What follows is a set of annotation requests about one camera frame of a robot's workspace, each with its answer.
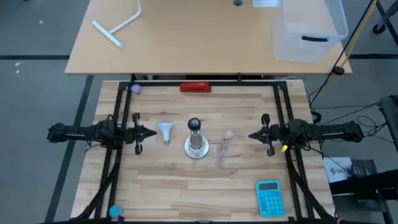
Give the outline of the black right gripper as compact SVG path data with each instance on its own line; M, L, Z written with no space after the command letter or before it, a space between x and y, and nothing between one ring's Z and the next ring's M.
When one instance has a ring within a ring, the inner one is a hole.
M255 133L250 134L249 138L259 141L262 144L264 144L266 140L266 143L269 146L267 155L273 156L275 154L275 148L272 145L272 141L279 140L282 143L282 146L286 144L282 142L282 128L280 128L278 124L270 125L270 121L271 119L269 114L263 114L261 116L262 128Z

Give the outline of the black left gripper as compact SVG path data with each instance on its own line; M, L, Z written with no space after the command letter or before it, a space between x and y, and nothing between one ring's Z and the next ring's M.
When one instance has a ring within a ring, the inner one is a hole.
M136 143L135 146L135 154L140 155L142 153L142 141L155 136L156 131L153 131L151 129L146 128L143 125L139 124L139 119L140 119L140 114L139 113L133 113L132 114L132 120L134 123L133 128L127 128L125 130L125 143L126 144L132 144Z

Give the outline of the white flood lightbulb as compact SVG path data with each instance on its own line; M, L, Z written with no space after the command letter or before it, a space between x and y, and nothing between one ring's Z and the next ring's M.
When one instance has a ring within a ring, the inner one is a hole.
M164 121L158 124L158 129L162 133L162 139L164 144L170 143L170 132L174 126L174 122Z

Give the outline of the silver table lamp base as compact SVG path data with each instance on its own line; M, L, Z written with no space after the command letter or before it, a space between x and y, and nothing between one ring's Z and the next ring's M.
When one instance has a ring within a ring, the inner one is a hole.
M190 137L185 140L184 150L188 157L201 159L209 152L209 142L201 135L201 121L198 118L191 118L188 123Z

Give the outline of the blue calculator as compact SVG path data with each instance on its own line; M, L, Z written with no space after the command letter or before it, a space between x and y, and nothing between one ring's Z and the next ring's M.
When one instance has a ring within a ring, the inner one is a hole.
M264 218L285 215L282 191L278 180L256 182L256 196L259 213Z

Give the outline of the red stapler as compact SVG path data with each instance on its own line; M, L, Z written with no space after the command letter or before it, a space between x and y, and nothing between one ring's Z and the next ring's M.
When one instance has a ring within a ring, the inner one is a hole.
M181 92L211 93L211 85L208 82L183 82L180 84Z

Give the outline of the white printed box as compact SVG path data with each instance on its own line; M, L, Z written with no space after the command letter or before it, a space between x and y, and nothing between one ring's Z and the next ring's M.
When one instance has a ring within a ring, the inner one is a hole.
M353 163L350 157L324 157L323 163L330 184L352 176Z

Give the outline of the light wooden desk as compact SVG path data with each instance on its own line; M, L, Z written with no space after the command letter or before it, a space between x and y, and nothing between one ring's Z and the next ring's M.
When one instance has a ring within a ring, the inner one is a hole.
M274 8L250 1L141 0L141 15L114 33L115 46L92 21L112 30L137 12L137 0L90 0L65 71L68 74L327 74L344 64L341 44L317 63L276 60Z

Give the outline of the black electronic device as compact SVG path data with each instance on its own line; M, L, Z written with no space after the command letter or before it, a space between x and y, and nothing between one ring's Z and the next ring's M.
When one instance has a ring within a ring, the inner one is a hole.
M352 160L351 174L353 177L366 177L377 174L376 165L373 160Z

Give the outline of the clear plastic storage bin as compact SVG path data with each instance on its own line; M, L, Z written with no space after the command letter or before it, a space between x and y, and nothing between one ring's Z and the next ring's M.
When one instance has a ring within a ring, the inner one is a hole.
M279 0L272 31L274 58L317 63L348 36L341 0Z

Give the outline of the black stand bar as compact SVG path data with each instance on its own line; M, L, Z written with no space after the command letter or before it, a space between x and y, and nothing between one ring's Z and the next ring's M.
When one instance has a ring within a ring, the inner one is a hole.
M398 200L398 169L333 182L333 195L354 194L357 199Z

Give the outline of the dark grey case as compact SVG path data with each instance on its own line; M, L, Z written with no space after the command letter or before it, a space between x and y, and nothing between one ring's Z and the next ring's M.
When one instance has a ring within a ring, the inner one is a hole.
M398 95L383 97L380 99L379 104L393 143L398 151Z

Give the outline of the white paper label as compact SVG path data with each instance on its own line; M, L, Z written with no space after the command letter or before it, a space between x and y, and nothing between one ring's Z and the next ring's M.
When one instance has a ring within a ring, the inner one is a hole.
M253 7L277 7L279 0L252 0Z

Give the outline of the grey chair leg with caster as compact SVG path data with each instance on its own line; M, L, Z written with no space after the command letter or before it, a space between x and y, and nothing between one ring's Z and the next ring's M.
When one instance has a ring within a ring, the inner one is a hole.
M395 0L394 3L387 9L387 11L383 11L380 3L376 3L376 7L381 15L379 22L373 27L373 32L375 34L380 34L385 31L386 23L389 19L398 12L398 0Z

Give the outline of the black aluminium table frame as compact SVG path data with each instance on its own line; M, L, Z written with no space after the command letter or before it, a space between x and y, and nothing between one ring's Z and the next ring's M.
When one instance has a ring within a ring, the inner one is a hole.
M132 96L130 113L157 130L171 121L170 142L162 134L147 138L143 151L123 148L115 204L127 220L259 221L256 183L278 180L285 213L295 215L281 144L275 154L251 139L261 116L279 122L284 105L276 106L273 87L188 82L144 86Z

